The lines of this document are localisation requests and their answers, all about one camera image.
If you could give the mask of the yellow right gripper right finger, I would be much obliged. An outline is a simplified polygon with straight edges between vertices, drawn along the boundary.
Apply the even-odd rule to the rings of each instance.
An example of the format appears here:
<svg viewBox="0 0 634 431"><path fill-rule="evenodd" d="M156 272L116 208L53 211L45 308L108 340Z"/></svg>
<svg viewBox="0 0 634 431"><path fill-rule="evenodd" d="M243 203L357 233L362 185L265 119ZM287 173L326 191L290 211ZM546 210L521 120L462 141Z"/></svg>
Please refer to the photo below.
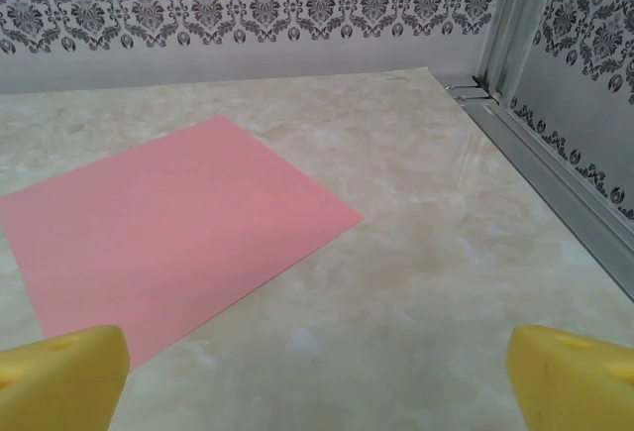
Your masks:
<svg viewBox="0 0 634 431"><path fill-rule="evenodd" d="M634 348L518 326L506 371L529 431L634 431Z"/></svg>

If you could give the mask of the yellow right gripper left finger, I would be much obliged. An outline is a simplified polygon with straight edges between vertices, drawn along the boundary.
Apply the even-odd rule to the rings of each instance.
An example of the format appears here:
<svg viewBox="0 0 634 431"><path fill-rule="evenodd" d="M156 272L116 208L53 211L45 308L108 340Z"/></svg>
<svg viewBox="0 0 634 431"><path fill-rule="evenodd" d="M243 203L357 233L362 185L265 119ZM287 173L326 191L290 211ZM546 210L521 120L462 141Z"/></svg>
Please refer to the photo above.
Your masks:
<svg viewBox="0 0 634 431"><path fill-rule="evenodd" d="M113 325L0 351L0 431L108 431L129 368Z"/></svg>

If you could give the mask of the pink cloth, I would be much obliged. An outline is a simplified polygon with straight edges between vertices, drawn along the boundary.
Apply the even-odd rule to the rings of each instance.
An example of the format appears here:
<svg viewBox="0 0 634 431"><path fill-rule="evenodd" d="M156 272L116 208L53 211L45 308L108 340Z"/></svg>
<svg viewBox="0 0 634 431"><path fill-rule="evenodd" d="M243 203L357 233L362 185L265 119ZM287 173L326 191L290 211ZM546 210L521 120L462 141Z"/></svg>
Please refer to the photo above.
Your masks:
<svg viewBox="0 0 634 431"><path fill-rule="evenodd" d="M222 116L0 198L43 334L116 325L133 367L360 220Z"/></svg>

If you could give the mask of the aluminium extrusion rail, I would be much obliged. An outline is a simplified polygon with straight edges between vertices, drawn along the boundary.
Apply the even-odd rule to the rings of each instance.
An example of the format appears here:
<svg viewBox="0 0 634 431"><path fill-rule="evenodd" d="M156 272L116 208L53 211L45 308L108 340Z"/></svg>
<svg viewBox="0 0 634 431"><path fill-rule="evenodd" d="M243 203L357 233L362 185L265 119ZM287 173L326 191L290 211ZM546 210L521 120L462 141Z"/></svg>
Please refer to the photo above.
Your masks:
<svg viewBox="0 0 634 431"><path fill-rule="evenodd" d="M599 265L634 288L634 228L607 199L515 115L484 99L461 98L459 105Z"/></svg>

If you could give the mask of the small aluminium corner bracket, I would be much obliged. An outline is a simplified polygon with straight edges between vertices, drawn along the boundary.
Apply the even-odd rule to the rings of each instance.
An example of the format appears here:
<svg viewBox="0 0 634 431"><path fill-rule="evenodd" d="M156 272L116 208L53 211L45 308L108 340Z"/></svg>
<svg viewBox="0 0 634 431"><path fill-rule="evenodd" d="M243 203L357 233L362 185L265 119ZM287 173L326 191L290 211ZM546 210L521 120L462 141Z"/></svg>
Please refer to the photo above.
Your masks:
<svg viewBox="0 0 634 431"><path fill-rule="evenodd" d="M497 101L477 83L447 83L444 88L455 101L462 104Z"/></svg>

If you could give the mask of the aluminium frame post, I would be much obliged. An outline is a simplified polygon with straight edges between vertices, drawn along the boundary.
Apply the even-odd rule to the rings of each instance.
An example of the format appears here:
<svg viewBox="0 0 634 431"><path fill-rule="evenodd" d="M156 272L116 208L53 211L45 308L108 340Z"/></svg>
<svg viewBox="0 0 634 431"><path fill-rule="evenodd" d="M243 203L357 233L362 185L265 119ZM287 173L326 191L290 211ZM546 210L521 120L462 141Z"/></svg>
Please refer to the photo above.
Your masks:
<svg viewBox="0 0 634 431"><path fill-rule="evenodd" d="M499 104L510 103L547 1L496 0L477 79Z"/></svg>

